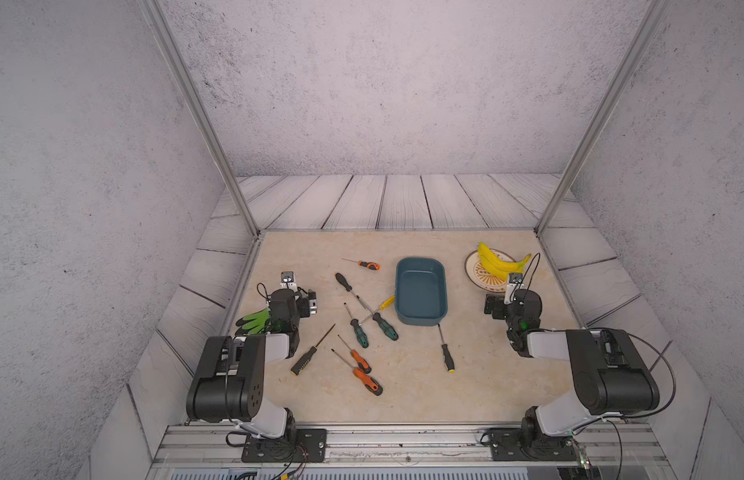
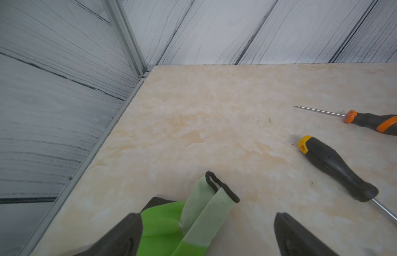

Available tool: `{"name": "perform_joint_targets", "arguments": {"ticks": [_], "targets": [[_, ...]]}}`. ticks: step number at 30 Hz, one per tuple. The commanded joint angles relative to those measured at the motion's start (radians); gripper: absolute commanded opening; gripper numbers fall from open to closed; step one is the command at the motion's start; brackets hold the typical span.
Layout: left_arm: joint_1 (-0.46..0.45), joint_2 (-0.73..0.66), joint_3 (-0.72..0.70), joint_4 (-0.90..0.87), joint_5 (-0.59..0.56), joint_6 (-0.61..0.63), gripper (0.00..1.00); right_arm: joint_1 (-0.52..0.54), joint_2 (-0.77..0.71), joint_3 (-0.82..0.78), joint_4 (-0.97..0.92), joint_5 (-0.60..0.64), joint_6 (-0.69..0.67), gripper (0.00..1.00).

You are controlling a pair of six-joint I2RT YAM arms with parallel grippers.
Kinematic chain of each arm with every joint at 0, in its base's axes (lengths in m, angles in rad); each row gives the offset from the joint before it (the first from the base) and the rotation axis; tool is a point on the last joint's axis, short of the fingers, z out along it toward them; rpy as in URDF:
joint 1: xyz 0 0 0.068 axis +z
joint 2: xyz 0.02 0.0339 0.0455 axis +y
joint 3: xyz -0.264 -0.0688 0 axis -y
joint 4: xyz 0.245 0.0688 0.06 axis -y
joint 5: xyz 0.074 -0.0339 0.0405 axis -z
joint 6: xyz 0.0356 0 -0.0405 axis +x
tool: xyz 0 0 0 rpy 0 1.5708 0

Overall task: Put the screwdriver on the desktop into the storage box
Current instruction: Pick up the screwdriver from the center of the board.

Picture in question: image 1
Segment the black yellow copper-shaft screwdriver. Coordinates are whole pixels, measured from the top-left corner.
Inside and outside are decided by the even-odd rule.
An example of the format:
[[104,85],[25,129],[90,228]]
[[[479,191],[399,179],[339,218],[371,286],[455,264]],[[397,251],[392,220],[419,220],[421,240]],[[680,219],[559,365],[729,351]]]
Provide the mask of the black yellow copper-shaft screwdriver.
[[320,344],[334,329],[334,327],[335,325],[332,325],[330,329],[321,337],[321,339],[315,345],[311,346],[310,349],[297,360],[297,362],[290,369],[293,375],[299,375],[307,367],[315,353],[318,351],[318,347],[320,346]]

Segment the black yellow-tip screwdriver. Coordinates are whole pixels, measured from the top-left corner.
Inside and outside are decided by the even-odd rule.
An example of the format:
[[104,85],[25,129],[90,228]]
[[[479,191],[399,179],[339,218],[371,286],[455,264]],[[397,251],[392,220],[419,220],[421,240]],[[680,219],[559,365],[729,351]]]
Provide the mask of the black yellow-tip screwdriver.
[[453,357],[451,355],[451,352],[449,350],[449,346],[448,346],[447,342],[445,341],[441,324],[438,324],[437,325],[437,328],[438,328],[438,332],[439,332],[439,336],[440,336],[440,340],[441,340],[441,349],[442,349],[442,353],[443,353],[443,358],[444,358],[444,363],[445,363],[446,369],[447,369],[447,371],[449,373],[454,373],[455,372],[455,362],[454,362],[454,359],[453,359]]

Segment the orange screwdriver large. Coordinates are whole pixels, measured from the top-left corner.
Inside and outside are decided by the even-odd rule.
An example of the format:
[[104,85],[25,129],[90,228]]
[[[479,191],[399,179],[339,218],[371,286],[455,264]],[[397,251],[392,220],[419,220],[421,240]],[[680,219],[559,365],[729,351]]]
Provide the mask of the orange screwdriver large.
[[352,373],[354,374],[354,376],[362,382],[362,384],[365,386],[365,388],[369,392],[371,392],[375,396],[381,396],[382,395],[382,393],[383,393],[383,387],[381,386],[381,384],[375,378],[373,378],[372,376],[370,376],[370,373],[371,372],[369,374],[364,373],[357,366],[356,362],[355,362],[355,364],[352,364],[351,362],[347,361],[344,357],[342,357],[339,353],[337,353],[334,349],[332,349],[332,352],[341,361],[343,361],[346,365],[348,365],[351,368]]

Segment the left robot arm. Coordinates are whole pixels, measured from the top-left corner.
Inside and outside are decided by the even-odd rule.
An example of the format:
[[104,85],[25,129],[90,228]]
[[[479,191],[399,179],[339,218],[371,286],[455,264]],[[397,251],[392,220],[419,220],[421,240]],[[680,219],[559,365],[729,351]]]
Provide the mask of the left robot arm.
[[267,307],[236,321],[231,336],[207,339],[186,399],[191,420],[230,420],[257,438],[292,439],[291,411],[264,394],[265,366],[292,358],[299,326],[317,312],[317,297],[301,287],[265,296]]

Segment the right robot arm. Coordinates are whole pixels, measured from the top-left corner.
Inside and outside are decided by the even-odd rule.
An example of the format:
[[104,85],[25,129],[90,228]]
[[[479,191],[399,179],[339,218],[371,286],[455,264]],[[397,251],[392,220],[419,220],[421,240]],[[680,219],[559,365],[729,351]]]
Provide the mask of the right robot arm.
[[526,411],[521,447],[548,446],[601,418],[626,418],[659,406],[657,383],[626,331],[543,329],[542,299],[528,289],[515,291],[510,300],[488,294],[484,312],[506,323],[510,346],[520,356],[569,363],[573,388]]

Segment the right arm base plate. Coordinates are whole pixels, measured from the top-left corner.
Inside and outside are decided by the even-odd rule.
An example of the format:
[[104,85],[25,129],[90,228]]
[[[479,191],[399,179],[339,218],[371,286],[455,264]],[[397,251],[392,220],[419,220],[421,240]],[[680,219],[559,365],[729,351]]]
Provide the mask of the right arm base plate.
[[489,429],[479,442],[490,449],[493,461],[574,462],[578,459],[568,438],[527,434],[521,428]]

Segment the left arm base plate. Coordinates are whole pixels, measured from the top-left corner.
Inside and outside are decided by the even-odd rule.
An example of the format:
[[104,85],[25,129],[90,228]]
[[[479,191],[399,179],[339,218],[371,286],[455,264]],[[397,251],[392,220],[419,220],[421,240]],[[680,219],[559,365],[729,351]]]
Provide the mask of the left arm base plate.
[[298,428],[278,439],[245,437],[243,463],[322,463],[325,461],[328,432],[326,429]]

